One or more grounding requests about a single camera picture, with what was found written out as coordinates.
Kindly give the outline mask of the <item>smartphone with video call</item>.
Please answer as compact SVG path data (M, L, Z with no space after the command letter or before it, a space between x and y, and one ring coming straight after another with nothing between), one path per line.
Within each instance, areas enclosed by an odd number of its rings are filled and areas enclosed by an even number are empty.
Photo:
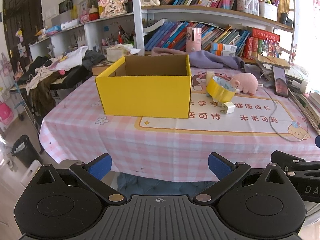
M272 67L273 77L274 77L274 90L275 94L285 98L289 97L289 90L287 87L285 70L281 67Z

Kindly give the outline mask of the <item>pink cylindrical gadget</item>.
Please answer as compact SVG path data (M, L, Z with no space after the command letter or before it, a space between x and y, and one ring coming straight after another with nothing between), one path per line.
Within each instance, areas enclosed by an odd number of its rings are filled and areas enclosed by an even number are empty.
M187 27L186 52L192 53L201 50L202 29Z

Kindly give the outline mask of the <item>pink plush pig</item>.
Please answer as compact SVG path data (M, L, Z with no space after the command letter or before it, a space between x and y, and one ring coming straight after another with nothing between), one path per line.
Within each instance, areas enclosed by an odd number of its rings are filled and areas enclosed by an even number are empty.
M230 80L231 86L236 89L238 94L248 94L254 96L258 88L258 80L251 73L240 73L236 74Z

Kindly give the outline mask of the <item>white bookshelf frame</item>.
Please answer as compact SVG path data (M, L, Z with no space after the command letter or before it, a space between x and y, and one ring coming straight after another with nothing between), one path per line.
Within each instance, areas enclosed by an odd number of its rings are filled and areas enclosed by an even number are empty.
M220 27L234 27L237 24L241 24L244 27L265 29L270 32L279 29L287 33L295 33L293 27L246 12L198 5L141 7L140 0L133 0L133 12L81 23L32 44L29 47L31 57L36 59L38 56L47 55L49 52L47 47L49 45L53 46L53 55L60 56L64 54L72 44L71 31L78 29L84 30L86 44L90 49L93 49L96 45L101 45L102 39L108 35L111 34L117 37L119 25L124 27L126 31L133 30L135 32L135 47L140 49L140 55L144 55L144 37L151 32L148 25L155 24L160 20L203 22Z

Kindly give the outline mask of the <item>purple cloth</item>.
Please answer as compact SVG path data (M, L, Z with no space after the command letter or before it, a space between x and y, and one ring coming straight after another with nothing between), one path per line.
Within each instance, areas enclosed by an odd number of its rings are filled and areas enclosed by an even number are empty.
M205 50L194 51L188 54L185 51L155 47L151 50L151 55L188 55L190 65L196 68L222 69L223 67L228 67L240 70L241 68L244 69L246 67L244 60L240 57L219 56Z

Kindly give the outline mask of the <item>white charger plug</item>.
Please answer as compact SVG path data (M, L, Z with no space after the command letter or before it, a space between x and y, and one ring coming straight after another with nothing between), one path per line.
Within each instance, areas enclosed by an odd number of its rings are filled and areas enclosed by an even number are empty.
M235 104L232 102L221 103L220 112L223 114L231 114L235 111Z

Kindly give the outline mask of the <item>yellow tape roll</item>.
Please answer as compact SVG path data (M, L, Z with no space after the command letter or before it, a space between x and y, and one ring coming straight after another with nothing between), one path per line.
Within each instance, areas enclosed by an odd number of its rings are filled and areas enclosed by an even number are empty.
M210 78L206 91L208 95L220 103L230 102L236 94L236 89L230 82L218 76Z

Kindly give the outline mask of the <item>orange white box stack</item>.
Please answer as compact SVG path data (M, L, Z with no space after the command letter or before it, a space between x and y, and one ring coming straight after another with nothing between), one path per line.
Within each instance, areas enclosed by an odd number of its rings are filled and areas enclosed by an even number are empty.
M223 44L223 43L212 43L210 52L218 56L232 56L236 55L237 47L235 45Z

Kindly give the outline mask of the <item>black trash bin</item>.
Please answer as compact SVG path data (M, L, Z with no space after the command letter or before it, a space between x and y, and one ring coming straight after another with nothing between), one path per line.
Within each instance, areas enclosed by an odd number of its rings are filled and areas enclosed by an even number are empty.
M22 135L15 141L12 146L11 155L16 157L26 168L28 168L35 160L40 164L43 163L42 158L27 135Z

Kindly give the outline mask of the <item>pink checkered tablecloth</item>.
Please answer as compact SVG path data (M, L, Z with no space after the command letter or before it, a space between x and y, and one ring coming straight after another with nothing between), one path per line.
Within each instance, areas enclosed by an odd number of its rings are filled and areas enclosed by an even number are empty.
M206 71L192 69L189 118L106 115L95 79L62 100L43 120L40 142L58 163L85 163L108 153L112 170L167 181L212 181L208 156L265 167L275 150L318 160L316 132L287 98L259 88L236 95L231 114L206 96Z

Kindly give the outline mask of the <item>white pen holder box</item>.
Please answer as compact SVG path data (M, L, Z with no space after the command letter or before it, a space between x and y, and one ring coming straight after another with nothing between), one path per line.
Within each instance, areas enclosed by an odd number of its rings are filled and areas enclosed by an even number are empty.
M272 21L277 21L277 14L278 14L278 7L266 2L260 2L259 16Z

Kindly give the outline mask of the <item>colourful figure display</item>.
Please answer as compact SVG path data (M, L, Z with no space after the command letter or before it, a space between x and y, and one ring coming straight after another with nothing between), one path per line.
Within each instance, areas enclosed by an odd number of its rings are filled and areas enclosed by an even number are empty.
M275 41L274 39L263 40L261 55L280 58L280 55L281 55L280 42Z

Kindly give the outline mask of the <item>red dictionary book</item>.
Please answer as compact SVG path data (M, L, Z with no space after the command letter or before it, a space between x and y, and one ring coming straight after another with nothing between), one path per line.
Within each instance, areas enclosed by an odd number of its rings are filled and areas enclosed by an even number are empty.
M245 42L242 58L254 60L261 56L279 58L281 54L280 36L262 29L247 27L249 37Z

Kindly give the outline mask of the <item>yellow cardboard box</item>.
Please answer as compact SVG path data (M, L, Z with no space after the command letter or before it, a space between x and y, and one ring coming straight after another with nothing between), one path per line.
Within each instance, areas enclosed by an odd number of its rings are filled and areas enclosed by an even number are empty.
M188 55L124 56L96 76L106 115L189 117L191 68Z

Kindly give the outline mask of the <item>pile of clothes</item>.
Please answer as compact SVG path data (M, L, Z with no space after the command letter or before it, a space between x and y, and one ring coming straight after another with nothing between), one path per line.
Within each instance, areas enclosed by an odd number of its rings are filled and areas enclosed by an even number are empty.
M27 98L31 100L35 111L45 116L56 106L52 90L75 87L92 76L92 67L105 59L103 54L90 50L87 46L58 58L38 56L17 84L25 85Z

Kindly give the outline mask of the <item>brown paper envelope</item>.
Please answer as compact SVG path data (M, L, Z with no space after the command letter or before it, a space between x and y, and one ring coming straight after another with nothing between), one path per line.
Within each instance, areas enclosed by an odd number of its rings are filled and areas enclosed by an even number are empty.
M258 61L263 64L269 64L271 66L281 67L284 69L291 68L291 66L289 65L289 63L287 61L285 61L284 59L277 58L277 57L258 55Z

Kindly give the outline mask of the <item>white tape roll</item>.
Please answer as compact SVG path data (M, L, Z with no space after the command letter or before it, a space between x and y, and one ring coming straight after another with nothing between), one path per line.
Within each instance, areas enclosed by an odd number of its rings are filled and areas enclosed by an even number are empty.
M206 73L206 84L208 84L211 78L215 75L214 71L208 70Z

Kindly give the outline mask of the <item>pink doll figurine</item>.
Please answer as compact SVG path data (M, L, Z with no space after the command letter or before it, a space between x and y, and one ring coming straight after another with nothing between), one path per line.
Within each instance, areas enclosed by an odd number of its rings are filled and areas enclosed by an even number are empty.
M126 14L126 3L127 0L100 0L98 2L100 18L111 18Z

